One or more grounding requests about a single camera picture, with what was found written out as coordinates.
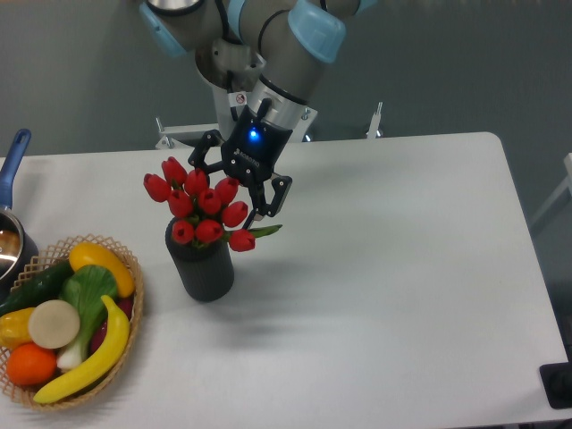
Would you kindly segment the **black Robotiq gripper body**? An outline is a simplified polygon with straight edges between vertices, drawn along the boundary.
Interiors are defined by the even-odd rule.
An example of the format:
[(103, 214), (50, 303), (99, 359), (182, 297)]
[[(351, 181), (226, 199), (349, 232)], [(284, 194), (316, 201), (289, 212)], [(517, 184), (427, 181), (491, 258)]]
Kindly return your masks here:
[(292, 130), (267, 123), (245, 107), (221, 146), (223, 171), (247, 187), (264, 183), (274, 173), (291, 134)]

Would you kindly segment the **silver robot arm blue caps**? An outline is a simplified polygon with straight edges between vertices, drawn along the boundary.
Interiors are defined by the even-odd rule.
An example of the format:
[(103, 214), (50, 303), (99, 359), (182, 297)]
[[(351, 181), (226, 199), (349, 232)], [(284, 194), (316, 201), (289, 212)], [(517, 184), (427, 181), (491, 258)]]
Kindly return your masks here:
[(276, 216), (291, 179), (274, 170), (326, 67), (346, 36), (344, 21), (370, 1), (144, 1), (156, 43), (171, 56), (192, 53), (212, 88), (218, 121), (189, 163), (222, 171), (248, 189), (244, 223)]

